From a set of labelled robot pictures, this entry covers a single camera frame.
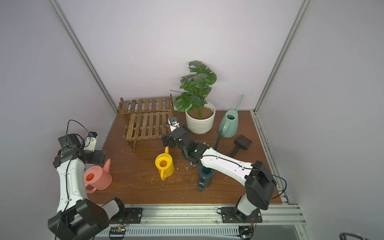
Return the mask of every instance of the wooden tabletop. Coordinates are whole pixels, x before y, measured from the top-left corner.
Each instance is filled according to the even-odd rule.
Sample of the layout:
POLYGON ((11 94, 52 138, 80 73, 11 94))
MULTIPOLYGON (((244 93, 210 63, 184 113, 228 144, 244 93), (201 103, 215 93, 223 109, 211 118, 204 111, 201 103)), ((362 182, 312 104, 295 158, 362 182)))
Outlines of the wooden tabletop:
MULTIPOLYGON (((185 113, 175 112, 182 124, 186 123, 185 113)), ((206 142, 215 146, 218 137, 218 125, 225 111, 216 111, 213 128, 205 134, 190 132, 195 142, 206 142)), ((233 138, 221 138, 218 152, 225 155, 235 148, 234 140, 240 134, 253 141, 247 151, 240 149, 235 159, 254 163, 262 161, 269 168, 262 144, 250 111, 239 111, 239 128, 233 138)), ((104 190, 88 194, 91 201, 104 204, 114 197, 125 204, 235 204, 245 194, 245 187, 231 177, 216 171, 211 185, 203 192, 197 190, 199 174, 197 166, 185 161, 177 147, 169 150, 175 165, 175 172, 162 181, 155 166, 155 158, 164 152, 161 139, 136 142, 136 153, 123 139, 125 122, 118 114, 104 144, 106 159, 111 159, 111 185, 104 190)), ((281 204, 281 199, 272 199, 271 203, 281 204)))

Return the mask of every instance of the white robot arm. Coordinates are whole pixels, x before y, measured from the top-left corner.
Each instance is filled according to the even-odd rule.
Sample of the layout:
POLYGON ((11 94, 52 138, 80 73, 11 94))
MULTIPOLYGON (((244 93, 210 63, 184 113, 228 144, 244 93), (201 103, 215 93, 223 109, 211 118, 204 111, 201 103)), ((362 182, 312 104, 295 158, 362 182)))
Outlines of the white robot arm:
POLYGON ((118 198, 101 207, 88 200, 83 177, 85 163, 102 164, 105 158, 105 151, 94 149, 96 141, 96 132, 89 132, 83 143, 75 134, 59 138, 62 149, 53 165, 60 177, 60 200, 57 214, 48 220, 48 228, 61 240, 90 239, 111 221, 126 218, 124 204, 118 198))
POLYGON ((255 209, 268 208, 276 181, 262 162, 256 161, 254 164, 242 162, 221 154, 205 144, 194 142, 188 127, 185 125, 180 127, 176 118, 169 119, 168 124, 172 132, 162 135, 164 146, 178 147, 184 159, 191 164, 215 169, 245 186, 246 194, 234 207, 231 217, 245 222, 255 209))

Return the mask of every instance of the monstera plant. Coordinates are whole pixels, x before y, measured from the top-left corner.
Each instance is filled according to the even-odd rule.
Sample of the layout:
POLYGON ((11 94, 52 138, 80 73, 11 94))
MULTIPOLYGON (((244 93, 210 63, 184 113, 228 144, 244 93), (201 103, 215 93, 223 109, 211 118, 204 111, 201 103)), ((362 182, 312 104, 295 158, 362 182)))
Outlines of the monstera plant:
POLYGON ((175 98, 175 107, 179 112, 189 112, 198 109, 199 117, 202 116, 202 108, 207 103, 205 98, 211 91, 210 85, 216 82, 216 74, 201 61, 189 62, 191 73, 180 79, 180 88, 186 92, 175 98))

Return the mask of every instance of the white plant pot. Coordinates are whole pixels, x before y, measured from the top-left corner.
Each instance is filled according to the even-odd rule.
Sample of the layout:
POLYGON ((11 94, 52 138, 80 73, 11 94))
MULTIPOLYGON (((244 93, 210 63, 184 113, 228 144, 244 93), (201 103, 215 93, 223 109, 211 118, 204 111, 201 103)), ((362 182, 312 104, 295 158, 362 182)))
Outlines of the white plant pot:
POLYGON ((207 101, 204 107, 211 109, 213 112, 213 115, 207 119, 195 119, 189 116, 187 112, 185 113, 189 130, 191 130, 196 134, 203 134, 208 132, 209 130, 211 130, 214 124, 215 113, 216 113, 215 106, 212 103, 207 101))

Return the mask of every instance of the pink watering can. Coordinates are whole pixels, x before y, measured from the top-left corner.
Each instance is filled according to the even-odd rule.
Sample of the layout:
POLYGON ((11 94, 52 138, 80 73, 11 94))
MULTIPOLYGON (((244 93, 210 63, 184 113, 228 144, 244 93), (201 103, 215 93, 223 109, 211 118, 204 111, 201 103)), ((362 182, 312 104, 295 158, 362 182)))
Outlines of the pink watering can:
POLYGON ((111 166, 111 160, 108 159, 104 164, 104 167, 93 166, 84 173, 85 187, 91 185, 92 190, 86 189, 87 193, 93 193, 96 190, 104 190, 112 182, 112 176, 109 174, 109 167, 111 166))

